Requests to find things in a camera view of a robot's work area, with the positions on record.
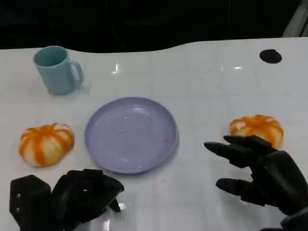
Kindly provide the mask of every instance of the white table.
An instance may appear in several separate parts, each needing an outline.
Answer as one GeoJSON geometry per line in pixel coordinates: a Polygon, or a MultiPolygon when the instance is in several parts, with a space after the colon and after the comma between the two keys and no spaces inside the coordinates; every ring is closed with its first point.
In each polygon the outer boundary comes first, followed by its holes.
{"type": "Polygon", "coordinates": [[[83,142],[85,125],[101,105],[124,96],[165,105],[178,124],[180,148],[142,176],[106,171],[125,186],[118,197],[123,212],[108,213],[81,230],[257,231],[279,226],[284,215],[278,209],[242,203],[215,187],[222,177],[249,180],[249,170],[205,151],[203,142],[222,141],[237,117],[274,116],[285,130],[282,149],[307,177],[308,38],[197,42],[140,53],[70,51],[86,82],[63,97],[47,93],[32,64],[37,50],[0,51],[0,230],[19,230],[9,213],[11,180],[34,174],[53,187],[71,169],[97,167],[83,142]],[[276,49],[282,62],[261,61],[264,49],[276,49]],[[52,167],[28,166],[18,154],[21,133],[53,122],[72,127],[73,150],[52,167]]]}

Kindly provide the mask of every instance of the black sticker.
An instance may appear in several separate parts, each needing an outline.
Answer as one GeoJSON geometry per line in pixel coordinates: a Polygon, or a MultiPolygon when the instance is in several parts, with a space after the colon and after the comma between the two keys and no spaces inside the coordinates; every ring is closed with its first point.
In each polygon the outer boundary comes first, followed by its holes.
{"type": "Polygon", "coordinates": [[[270,49],[261,51],[260,59],[268,64],[277,64],[281,62],[282,56],[276,50],[270,49]]]}

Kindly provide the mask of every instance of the orange and white pumpkin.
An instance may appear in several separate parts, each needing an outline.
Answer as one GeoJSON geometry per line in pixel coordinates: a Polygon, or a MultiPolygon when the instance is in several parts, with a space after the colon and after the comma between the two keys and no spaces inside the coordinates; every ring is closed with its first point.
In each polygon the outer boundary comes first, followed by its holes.
{"type": "Polygon", "coordinates": [[[280,123],[271,116],[255,115],[235,119],[230,124],[231,135],[256,135],[270,142],[278,149],[283,139],[283,129],[280,123]]]}
{"type": "Polygon", "coordinates": [[[21,136],[19,154],[30,165],[44,167],[58,162],[74,145],[74,135],[66,124],[54,123],[28,128],[21,136]]]}

